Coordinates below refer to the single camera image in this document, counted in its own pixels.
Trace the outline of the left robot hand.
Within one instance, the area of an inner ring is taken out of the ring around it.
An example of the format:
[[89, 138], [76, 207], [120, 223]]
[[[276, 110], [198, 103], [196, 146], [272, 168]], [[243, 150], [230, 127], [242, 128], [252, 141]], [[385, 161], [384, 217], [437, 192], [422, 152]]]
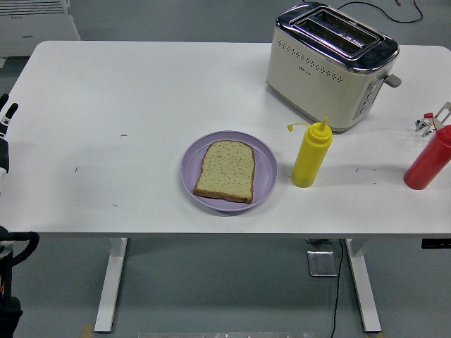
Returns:
[[9, 172], [9, 145], [6, 140], [6, 134], [8, 132], [8, 125], [17, 110], [18, 104], [14, 102], [10, 105], [5, 115], [1, 118], [1, 179], [3, 179], [6, 173]]

